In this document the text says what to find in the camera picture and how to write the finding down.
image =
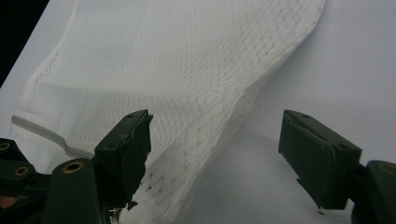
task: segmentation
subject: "white mesh fabric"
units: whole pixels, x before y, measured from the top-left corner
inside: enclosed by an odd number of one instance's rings
[[[93,153],[123,116],[148,109],[154,115],[148,169],[134,196],[138,206],[121,221],[171,223],[261,84],[312,31],[323,5],[77,0],[15,115]],[[12,133],[33,164],[66,160],[45,138],[19,127]]]

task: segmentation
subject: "white table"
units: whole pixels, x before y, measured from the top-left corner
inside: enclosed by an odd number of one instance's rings
[[[0,89],[0,136],[27,78],[57,44],[72,1],[51,0]],[[396,162],[396,2],[328,0],[317,28],[263,86],[251,116],[207,166],[184,223],[350,223],[320,210],[277,153],[284,109],[318,119],[363,149],[361,163]]]

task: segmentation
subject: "white cloth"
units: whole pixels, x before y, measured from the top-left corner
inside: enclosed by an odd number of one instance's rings
[[[72,148],[94,147],[148,109],[152,152],[122,223],[172,223],[264,80],[312,31],[324,0],[77,0],[63,38],[32,74],[15,116]],[[69,159],[13,126],[38,171]]]

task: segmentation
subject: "black mechanical part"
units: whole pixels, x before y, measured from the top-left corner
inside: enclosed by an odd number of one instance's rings
[[[42,175],[14,141],[0,139],[0,197],[17,201],[0,206],[1,223],[103,223],[118,217],[146,171],[150,153],[147,110],[125,116],[95,149],[92,160],[75,159]]]
[[[312,117],[283,115],[279,153],[318,207],[345,209],[354,203],[352,223],[396,223],[396,165],[359,163],[361,149]]]

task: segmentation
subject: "netting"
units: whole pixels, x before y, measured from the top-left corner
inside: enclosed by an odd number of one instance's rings
[[[264,80],[312,31],[324,0],[77,0],[64,36],[32,74],[15,116],[94,147],[148,109],[152,152],[122,223],[172,223],[196,178],[252,108]],[[40,172],[68,158],[13,126]]]

